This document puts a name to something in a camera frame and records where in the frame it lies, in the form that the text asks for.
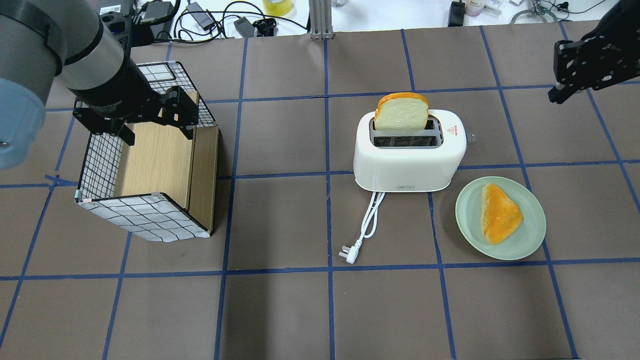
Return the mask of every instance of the yellow cup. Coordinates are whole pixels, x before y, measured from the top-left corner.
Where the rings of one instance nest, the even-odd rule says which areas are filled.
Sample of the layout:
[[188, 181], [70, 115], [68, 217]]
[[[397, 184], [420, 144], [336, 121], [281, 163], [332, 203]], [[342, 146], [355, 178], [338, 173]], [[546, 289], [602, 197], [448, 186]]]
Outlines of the yellow cup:
[[293, 3], [291, 0], [262, 0], [267, 15], [284, 16], [291, 11]]

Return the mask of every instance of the slice of bread in toaster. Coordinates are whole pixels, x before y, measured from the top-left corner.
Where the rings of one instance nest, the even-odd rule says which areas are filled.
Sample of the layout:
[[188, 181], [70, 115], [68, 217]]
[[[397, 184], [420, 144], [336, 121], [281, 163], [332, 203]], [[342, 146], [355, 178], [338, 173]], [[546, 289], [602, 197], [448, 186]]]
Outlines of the slice of bread in toaster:
[[378, 102], [376, 130], [422, 130], [427, 125], [429, 102], [413, 92], [389, 94]]
[[496, 245], [513, 234], [522, 223], [522, 212], [496, 184], [482, 189], [482, 234], [489, 243]]

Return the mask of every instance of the toaster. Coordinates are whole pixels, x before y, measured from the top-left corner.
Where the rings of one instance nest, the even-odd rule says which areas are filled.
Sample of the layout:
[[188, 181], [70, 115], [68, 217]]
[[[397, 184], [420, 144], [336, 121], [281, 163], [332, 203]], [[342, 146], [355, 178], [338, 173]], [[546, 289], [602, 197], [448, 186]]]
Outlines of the toaster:
[[451, 182], [467, 150], [462, 121], [453, 112], [429, 109], [422, 130], [376, 130], [375, 111], [360, 119], [353, 173], [371, 192], [435, 192]]

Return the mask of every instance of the round plate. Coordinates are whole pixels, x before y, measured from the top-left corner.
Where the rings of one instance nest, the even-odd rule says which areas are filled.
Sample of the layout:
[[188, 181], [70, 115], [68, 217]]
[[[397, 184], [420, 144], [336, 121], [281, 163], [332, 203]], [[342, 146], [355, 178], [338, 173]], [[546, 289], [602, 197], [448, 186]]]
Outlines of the round plate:
[[[497, 245], [484, 239], [480, 225], [482, 188], [490, 183], [496, 184], [518, 204], [523, 217], [520, 227]], [[499, 176], [481, 177], [462, 189], [456, 200], [456, 221], [469, 244], [479, 252], [500, 260], [517, 260], [533, 254], [547, 231], [547, 219], [536, 197], [524, 186]]]

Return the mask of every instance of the white cable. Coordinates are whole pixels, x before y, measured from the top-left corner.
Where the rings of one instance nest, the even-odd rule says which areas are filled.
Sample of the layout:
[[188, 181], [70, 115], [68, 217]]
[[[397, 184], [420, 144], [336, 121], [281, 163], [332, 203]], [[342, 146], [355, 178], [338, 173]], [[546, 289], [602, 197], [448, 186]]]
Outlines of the white cable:
[[[343, 246], [342, 251], [338, 254], [339, 256], [346, 258], [349, 264], [353, 264], [356, 261], [358, 252], [360, 252], [360, 247], [362, 246], [362, 240], [370, 238], [376, 232], [376, 228], [378, 226], [378, 208], [380, 207], [382, 200], [385, 198], [385, 194], [385, 192], [374, 192], [371, 194], [369, 207], [364, 214], [362, 225], [360, 226], [360, 237], [352, 247]], [[371, 223], [371, 219], [373, 219], [373, 226], [371, 227], [369, 234], [367, 234], [367, 228]]]

